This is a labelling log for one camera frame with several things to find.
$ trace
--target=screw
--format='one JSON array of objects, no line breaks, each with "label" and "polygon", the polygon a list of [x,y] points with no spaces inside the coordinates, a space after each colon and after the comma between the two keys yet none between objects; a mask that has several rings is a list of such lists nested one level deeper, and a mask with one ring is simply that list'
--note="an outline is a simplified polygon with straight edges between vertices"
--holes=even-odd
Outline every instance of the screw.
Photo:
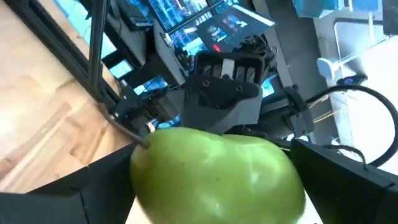
[{"label": "screw", "polygon": [[242,86],[237,86],[237,87],[235,87],[235,91],[240,93],[240,92],[243,91],[243,87]]},{"label": "screw", "polygon": [[208,80],[205,80],[205,81],[203,81],[203,82],[201,83],[201,85],[202,85],[203,87],[209,87],[209,86],[210,86],[210,82],[209,82]]}]

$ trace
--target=blue object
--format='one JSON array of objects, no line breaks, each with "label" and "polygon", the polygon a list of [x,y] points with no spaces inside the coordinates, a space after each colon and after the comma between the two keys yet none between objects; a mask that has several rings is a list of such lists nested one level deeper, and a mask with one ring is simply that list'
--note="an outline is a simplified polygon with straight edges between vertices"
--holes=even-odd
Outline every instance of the blue object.
[{"label": "blue object", "polygon": [[352,0],[353,9],[359,11],[378,11],[380,10],[379,0]]},{"label": "blue object", "polygon": [[344,8],[344,0],[293,0],[293,5],[300,17],[322,18]]}]

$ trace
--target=pear stem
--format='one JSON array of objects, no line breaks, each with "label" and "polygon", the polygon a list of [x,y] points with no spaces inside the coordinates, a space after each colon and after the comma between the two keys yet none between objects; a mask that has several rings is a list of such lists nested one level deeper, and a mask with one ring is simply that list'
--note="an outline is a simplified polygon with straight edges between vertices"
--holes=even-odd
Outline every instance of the pear stem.
[{"label": "pear stem", "polygon": [[105,119],[112,124],[112,126],[114,126],[116,129],[118,129],[120,132],[122,132],[123,134],[129,136],[134,142],[138,143],[140,146],[142,146],[144,149],[148,149],[150,144],[149,141],[132,133],[131,131],[129,131],[127,128],[121,126],[119,123],[117,123],[114,120],[114,116],[110,115],[108,113],[108,110],[106,109],[105,104],[100,103],[98,105],[99,111],[104,115]]}]

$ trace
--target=wooden surface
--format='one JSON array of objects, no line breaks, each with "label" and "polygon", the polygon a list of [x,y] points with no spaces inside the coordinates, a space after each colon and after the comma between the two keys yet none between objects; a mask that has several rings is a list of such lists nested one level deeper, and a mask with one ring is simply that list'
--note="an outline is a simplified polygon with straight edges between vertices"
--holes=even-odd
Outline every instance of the wooden surface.
[{"label": "wooden surface", "polygon": [[[88,45],[52,0],[40,2],[87,56]],[[0,191],[28,192],[130,143],[3,1],[0,30]],[[129,221],[147,223],[133,207]]]}]

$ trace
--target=black metal frame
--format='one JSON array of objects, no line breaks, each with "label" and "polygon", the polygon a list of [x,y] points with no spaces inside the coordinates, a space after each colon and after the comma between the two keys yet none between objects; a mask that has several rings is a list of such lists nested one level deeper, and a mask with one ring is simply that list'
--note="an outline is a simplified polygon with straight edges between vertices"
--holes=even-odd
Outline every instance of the black metal frame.
[{"label": "black metal frame", "polygon": [[97,102],[111,110],[117,105],[119,96],[103,79],[100,61],[107,0],[96,1],[93,7],[89,60],[38,0],[4,1]]}]

